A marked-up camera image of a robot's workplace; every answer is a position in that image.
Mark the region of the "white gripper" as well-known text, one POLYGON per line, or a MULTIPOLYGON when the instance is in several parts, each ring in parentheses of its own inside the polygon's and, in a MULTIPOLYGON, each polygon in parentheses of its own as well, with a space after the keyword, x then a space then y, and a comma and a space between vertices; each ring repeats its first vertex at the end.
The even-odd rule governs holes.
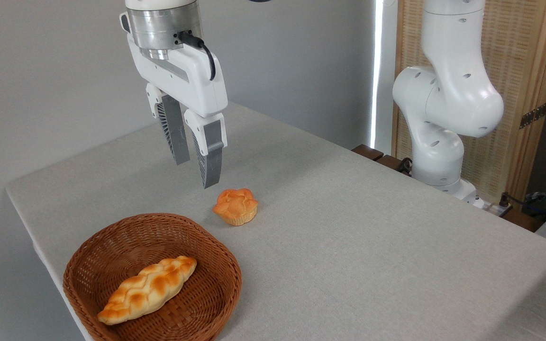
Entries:
POLYGON ((228 146, 225 118, 220 112, 228 106, 225 80, 215 55, 215 78, 210 58, 201 48, 182 45, 167 51, 167 60, 152 60, 140 52, 129 32, 128 13, 120 15, 127 30, 127 41, 139 75, 149 82, 146 93, 150 109, 163 129, 177 165, 190 160, 184 119, 191 129, 203 187, 217 184, 221 175, 222 151, 228 146))

